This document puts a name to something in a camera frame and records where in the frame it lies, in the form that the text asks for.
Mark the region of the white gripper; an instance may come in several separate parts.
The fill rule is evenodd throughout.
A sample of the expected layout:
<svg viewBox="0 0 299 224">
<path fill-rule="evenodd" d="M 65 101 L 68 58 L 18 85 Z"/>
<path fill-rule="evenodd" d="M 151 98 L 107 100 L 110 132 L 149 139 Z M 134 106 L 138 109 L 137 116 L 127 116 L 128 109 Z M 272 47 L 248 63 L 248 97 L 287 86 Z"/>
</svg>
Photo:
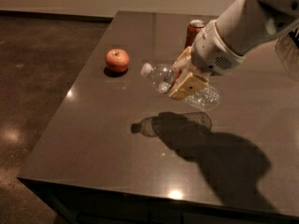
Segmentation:
<svg viewBox="0 0 299 224">
<path fill-rule="evenodd" d="M 181 52 L 174 68 L 184 70 L 193 61 L 194 65 L 215 76 L 224 76 L 244 61 L 244 57 L 233 52 L 219 35 L 216 21 L 210 21 L 195 37 L 192 46 Z M 208 79 L 185 69 L 168 96 L 174 100 L 184 100 L 208 86 Z"/>
</svg>

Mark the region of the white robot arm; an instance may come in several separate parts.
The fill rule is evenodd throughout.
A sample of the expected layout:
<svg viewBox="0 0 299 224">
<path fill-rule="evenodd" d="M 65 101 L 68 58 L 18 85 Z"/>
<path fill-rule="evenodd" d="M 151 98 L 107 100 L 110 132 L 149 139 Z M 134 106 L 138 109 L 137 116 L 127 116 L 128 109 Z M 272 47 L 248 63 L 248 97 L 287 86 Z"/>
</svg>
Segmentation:
<svg viewBox="0 0 299 224">
<path fill-rule="evenodd" d="M 298 25 L 299 0 L 235 0 L 197 34 L 174 66 L 181 71 L 169 91 L 183 100 L 208 86 L 211 75 L 225 75 L 247 53 Z"/>
</svg>

